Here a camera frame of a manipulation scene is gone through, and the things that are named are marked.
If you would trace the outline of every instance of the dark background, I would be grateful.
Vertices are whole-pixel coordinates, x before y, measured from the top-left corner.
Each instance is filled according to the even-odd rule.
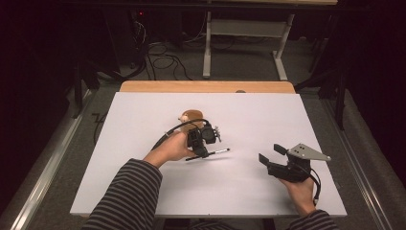
[[[340,1],[348,6],[371,5],[373,13],[351,13],[340,17],[314,74],[323,73],[337,60],[350,59],[348,90],[382,152],[405,184],[406,172],[402,169],[405,151],[402,147],[406,141],[406,103],[402,98],[406,83],[406,35],[400,22],[406,18],[400,2]],[[98,35],[81,33],[80,30],[86,29],[83,25],[72,31],[75,26],[68,21],[69,14],[56,1],[14,0],[0,4],[0,212],[7,207],[69,105],[65,95],[73,86],[78,56],[72,41],[75,49],[96,61],[110,63],[111,69],[117,68],[118,48],[108,38],[103,14],[84,10],[80,13],[95,15],[91,17],[95,21],[88,22],[93,23],[92,31]],[[198,33],[195,25],[201,25],[202,16],[199,14],[150,11],[143,20],[151,36],[181,46],[179,32]],[[267,16],[251,13],[217,16],[224,15],[253,19]],[[148,17],[161,18],[160,21],[165,23],[148,21]],[[325,18],[322,15],[297,15],[289,39],[306,36],[314,40],[319,37],[325,28],[320,17]],[[94,44],[86,50],[83,48],[86,45],[80,44],[85,38],[79,35],[98,39],[93,39]]]

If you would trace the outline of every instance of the dark wall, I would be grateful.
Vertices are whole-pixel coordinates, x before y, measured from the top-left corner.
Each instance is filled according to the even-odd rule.
[[[402,1],[349,1],[372,11],[342,16],[316,73],[348,61],[348,90],[373,137],[406,185],[406,21]]]
[[[0,5],[0,213],[69,105],[73,65],[61,21],[51,1]]]

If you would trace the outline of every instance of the sleeve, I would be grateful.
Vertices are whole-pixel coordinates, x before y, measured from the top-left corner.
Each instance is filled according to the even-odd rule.
[[[151,229],[161,181],[157,168],[130,159],[117,172],[82,229]]]
[[[316,210],[307,217],[291,222],[289,230],[338,230],[338,226],[326,211]]]

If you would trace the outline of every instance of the person's right hand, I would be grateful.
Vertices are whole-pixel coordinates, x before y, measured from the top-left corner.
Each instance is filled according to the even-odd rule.
[[[296,210],[301,217],[306,217],[316,210],[313,203],[313,186],[314,182],[309,177],[304,182],[291,183],[279,179],[289,192],[290,198],[295,204]]]

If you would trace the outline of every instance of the person's left hand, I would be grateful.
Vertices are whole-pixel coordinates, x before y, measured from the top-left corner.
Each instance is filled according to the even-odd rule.
[[[181,131],[174,131],[158,148],[152,150],[144,158],[145,161],[160,168],[167,161],[177,161],[187,156],[195,156],[188,149],[188,135]]]

